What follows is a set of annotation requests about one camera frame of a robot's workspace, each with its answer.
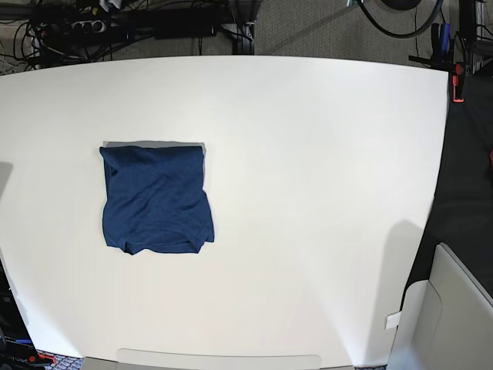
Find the blue long-sleeve T-shirt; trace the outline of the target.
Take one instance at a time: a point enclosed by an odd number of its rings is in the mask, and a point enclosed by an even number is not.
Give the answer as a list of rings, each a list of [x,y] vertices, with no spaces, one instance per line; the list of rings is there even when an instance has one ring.
[[[215,240],[201,146],[100,147],[102,232],[127,254],[197,254]]]

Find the black power supply box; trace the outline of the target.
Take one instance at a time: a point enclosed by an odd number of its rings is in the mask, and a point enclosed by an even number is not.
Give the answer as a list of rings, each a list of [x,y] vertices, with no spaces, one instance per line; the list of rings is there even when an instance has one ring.
[[[136,34],[155,39],[203,38],[217,34],[221,13],[218,8],[138,11],[127,12],[122,21]]]

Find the grey tray at bottom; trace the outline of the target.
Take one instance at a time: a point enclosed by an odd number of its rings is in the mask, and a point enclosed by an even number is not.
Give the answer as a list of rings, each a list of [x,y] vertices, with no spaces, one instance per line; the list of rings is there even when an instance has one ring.
[[[185,355],[157,351],[140,351],[121,348],[116,360],[85,357],[83,369],[198,369],[198,370],[261,370],[261,369],[321,369],[318,355],[288,356],[220,356]]]

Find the black cloth sheet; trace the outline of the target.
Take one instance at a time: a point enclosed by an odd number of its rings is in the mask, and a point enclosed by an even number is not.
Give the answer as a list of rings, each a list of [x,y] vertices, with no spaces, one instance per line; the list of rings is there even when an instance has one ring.
[[[492,80],[466,79],[450,103],[434,201],[407,284],[429,278],[437,244],[492,290]]]

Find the red clamp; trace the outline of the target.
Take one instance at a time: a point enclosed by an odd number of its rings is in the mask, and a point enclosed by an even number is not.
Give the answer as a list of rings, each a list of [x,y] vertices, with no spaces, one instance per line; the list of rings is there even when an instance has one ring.
[[[461,63],[456,63],[452,75],[452,101],[454,103],[464,102],[462,90],[464,87],[465,69]]]

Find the grey plastic bin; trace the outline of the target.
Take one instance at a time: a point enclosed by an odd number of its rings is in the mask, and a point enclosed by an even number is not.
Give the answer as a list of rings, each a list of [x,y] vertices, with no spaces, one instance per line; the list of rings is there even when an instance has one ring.
[[[492,297],[446,244],[406,292],[387,368],[492,368]]]

